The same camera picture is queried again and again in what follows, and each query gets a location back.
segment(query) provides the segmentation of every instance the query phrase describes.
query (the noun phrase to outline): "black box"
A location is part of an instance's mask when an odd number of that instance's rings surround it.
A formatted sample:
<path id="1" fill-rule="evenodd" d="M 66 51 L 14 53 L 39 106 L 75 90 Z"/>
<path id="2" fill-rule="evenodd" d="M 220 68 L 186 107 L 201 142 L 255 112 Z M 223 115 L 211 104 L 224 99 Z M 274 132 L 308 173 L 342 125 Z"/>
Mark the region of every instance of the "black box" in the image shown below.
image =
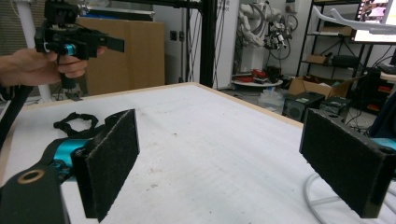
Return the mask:
<path id="1" fill-rule="evenodd" d="M 304 91 L 285 98 L 282 115 L 290 119 L 304 122 L 307 108 L 319 109 L 320 103 L 325 96 L 312 91 Z"/>
<path id="2" fill-rule="evenodd" d="M 320 103 L 320 110 L 324 110 L 330 113 L 334 113 L 344 120 L 347 119 L 347 113 L 349 112 L 351 100 L 339 96 L 330 97 Z"/>

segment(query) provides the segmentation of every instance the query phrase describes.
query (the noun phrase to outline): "hand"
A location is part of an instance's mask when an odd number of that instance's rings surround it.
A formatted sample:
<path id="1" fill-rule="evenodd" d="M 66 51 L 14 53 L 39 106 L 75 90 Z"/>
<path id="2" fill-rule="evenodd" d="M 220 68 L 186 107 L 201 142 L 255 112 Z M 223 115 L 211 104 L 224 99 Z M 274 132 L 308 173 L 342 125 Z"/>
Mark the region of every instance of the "hand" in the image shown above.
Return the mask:
<path id="1" fill-rule="evenodd" d="M 104 48 L 98 48 L 98 54 L 104 52 Z M 6 64 L 11 67 L 5 73 L 0 69 L 1 84 L 2 86 L 36 86 L 60 81 L 60 73 L 71 78 L 85 74 L 87 61 L 62 56 L 57 64 L 56 58 L 54 52 L 38 53 L 35 49 L 20 49 L 6 58 L 0 58 L 0 63 L 3 59 L 7 60 Z"/>

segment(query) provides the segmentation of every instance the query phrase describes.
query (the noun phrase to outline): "computer screen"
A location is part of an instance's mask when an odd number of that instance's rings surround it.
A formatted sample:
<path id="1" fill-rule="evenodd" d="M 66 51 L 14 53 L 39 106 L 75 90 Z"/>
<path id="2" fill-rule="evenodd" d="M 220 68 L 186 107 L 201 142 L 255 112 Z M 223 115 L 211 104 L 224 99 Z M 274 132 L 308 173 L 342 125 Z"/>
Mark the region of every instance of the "computer screen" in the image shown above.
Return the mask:
<path id="1" fill-rule="evenodd" d="M 356 21 L 396 25 L 396 4 L 393 0 L 361 0 L 356 14 Z M 372 35 L 369 31 L 354 30 L 353 42 L 373 44 L 396 44 L 396 35 Z"/>

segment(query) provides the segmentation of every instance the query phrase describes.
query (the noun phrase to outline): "white table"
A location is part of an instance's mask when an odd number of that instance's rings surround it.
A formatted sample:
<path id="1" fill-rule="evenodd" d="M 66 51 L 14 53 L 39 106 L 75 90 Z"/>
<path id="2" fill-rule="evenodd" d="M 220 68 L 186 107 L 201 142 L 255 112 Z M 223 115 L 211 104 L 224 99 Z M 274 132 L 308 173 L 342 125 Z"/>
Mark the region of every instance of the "white table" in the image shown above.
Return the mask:
<path id="1" fill-rule="evenodd" d="M 130 108 L 140 155 L 102 223 L 318 223 L 303 196 L 314 173 L 299 153 L 303 125 L 195 83 L 26 106 L 3 148 L 2 184 L 65 137 L 53 122 L 72 112 L 103 122 Z M 97 223 L 84 217 L 76 183 L 62 190 L 72 223 Z M 323 208 L 332 223 L 394 223 L 384 213 L 362 221 L 342 202 Z"/>

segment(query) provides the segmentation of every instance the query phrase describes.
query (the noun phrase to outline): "cardboard box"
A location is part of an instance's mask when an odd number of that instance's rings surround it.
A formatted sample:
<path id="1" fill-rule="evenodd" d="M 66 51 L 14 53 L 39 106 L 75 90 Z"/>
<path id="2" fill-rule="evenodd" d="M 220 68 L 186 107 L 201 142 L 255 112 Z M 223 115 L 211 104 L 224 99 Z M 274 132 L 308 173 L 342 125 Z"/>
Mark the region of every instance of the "cardboard box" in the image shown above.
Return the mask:
<path id="1" fill-rule="evenodd" d="M 125 41 L 125 52 L 107 49 L 89 59 L 85 76 L 89 95 L 164 85 L 162 22 L 78 18 L 78 24 Z"/>
<path id="2" fill-rule="evenodd" d="M 306 57 L 306 61 L 309 63 L 328 63 L 329 60 L 325 57 L 325 56 L 321 56 L 321 55 L 308 55 L 308 57 Z"/>
<path id="3" fill-rule="evenodd" d="M 347 80 L 329 79 L 316 76 L 296 77 L 290 84 L 289 94 L 296 95 L 304 91 L 313 91 L 326 96 L 346 97 L 350 84 L 360 77 L 353 77 Z"/>
<path id="4" fill-rule="evenodd" d="M 320 31 L 334 32 L 344 36 L 350 36 L 352 34 L 352 28 L 350 26 L 323 26 Z"/>

